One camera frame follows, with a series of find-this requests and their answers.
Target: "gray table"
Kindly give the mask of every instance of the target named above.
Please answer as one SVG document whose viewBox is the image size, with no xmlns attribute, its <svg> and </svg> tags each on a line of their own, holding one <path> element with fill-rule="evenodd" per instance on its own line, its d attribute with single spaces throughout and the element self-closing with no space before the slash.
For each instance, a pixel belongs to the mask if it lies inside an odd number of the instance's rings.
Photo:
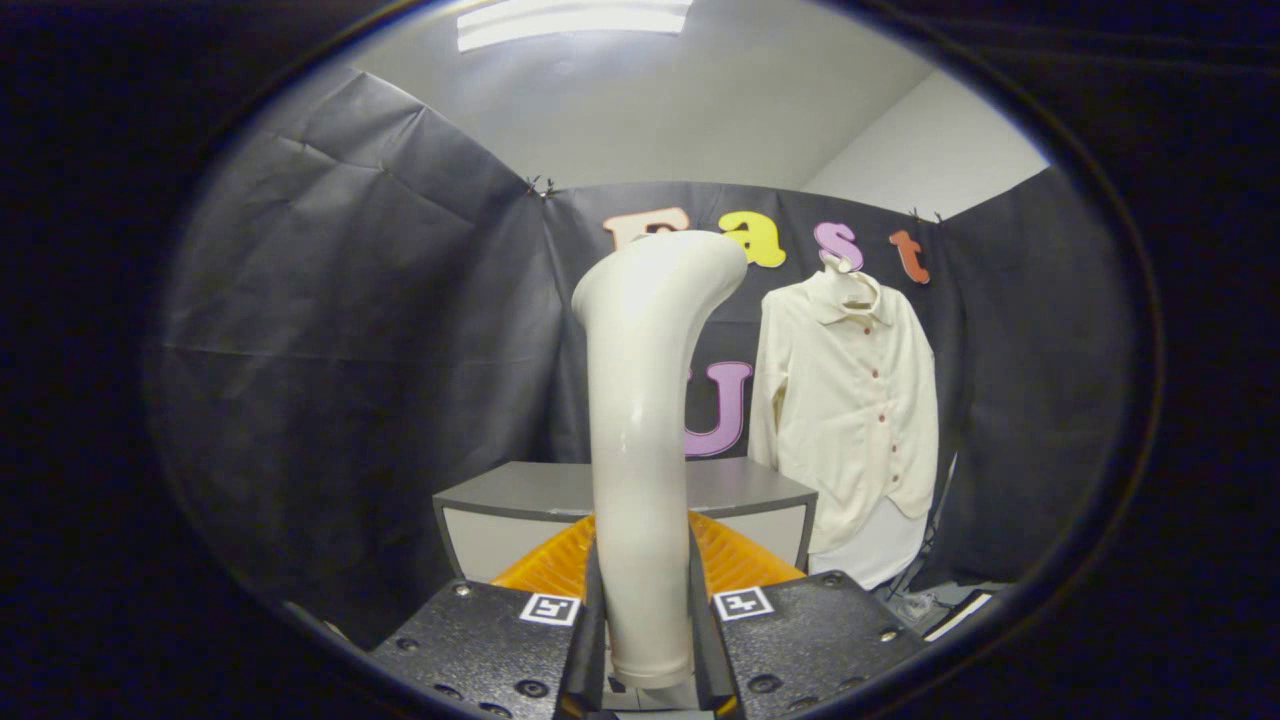
<svg viewBox="0 0 1280 720">
<path fill-rule="evenodd" d="M 804 566 L 817 492 L 746 457 L 689 461 L 686 477 L 690 510 Z M 488 582 L 591 514 L 591 466 L 508 462 L 433 501 L 454 571 Z"/>
</svg>

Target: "button-up shirt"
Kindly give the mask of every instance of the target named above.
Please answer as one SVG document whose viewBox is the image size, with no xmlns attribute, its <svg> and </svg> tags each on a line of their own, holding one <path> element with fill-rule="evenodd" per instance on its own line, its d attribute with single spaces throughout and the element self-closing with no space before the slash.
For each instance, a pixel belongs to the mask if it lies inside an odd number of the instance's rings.
<svg viewBox="0 0 1280 720">
<path fill-rule="evenodd" d="M 818 491 L 810 552 L 846 543 L 881 497 L 933 501 L 933 350 L 901 292 L 819 272 L 764 296 L 748 455 Z"/>
</svg>

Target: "shirt sleeve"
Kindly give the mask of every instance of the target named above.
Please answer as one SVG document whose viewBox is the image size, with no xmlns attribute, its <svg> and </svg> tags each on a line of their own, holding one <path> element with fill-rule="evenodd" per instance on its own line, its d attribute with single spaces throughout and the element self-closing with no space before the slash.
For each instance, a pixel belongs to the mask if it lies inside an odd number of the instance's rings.
<svg viewBox="0 0 1280 720">
<path fill-rule="evenodd" d="M 933 348 L 910 305 L 900 322 L 906 327 L 899 334 L 896 359 L 900 366 L 892 377 L 897 433 L 905 452 L 900 468 L 902 483 L 892 500 L 904 515 L 919 518 L 933 505 L 938 471 L 938 395 Z"/>
<path fill-rule="evenodd" d="M 787 387 L 787 341 L 777 299 L 765 295 L 760 301 L 760 341 L 755 351 L 746 456 L 774 470 L 778 469 L 778 420 Z"/>
</svg>

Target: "purple letter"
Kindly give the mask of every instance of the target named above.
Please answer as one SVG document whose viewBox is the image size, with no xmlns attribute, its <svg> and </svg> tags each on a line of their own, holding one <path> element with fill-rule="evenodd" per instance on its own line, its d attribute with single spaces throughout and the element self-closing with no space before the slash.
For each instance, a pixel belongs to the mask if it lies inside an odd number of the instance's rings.
<svg viewBox="0 0 1280 720">
<path fill-rule="evenodd" d="M 707 368 L 707 377 L 716 383 L 717 397 L 719 400 L 719 419 L 716 429 L 709 433 L 695 433 L 685 430 L 685 456 L 707 457 L 719 455 L 733 447 L 737 438 L 742 437 L 742 386 L 746 378 L 751 377 L 751 366 L 746 363 L 716 363 Z M 694 378 L 694 372 L 689 372 L 689 378 Z"/>
<path fill-rule="evenodd" d="M 854 231 L 849 229 L 849 225 L 818 223 L 818 227 L 813 228 L 813 238 L 822 246 L 818 251 L 819 258 L 838 255 L 849 260 L 855 270 L 863 268 L 863 251 L 854 245 Z"/>
</svg>

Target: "white curved tube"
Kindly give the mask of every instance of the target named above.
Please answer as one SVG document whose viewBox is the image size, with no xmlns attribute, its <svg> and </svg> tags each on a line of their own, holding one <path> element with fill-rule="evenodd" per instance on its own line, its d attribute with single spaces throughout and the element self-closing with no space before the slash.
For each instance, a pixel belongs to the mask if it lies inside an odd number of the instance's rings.
<svg viewBox="0 0 1280 720">
<path fill-rule="evenodd" d="M 732 238 L 641 236 L 573 291 L 586 328 L 595 542 L 613 669 L 653 689 L 692 673 L 685 391 L 712 310 L 746 275 Z"/>
</svg>

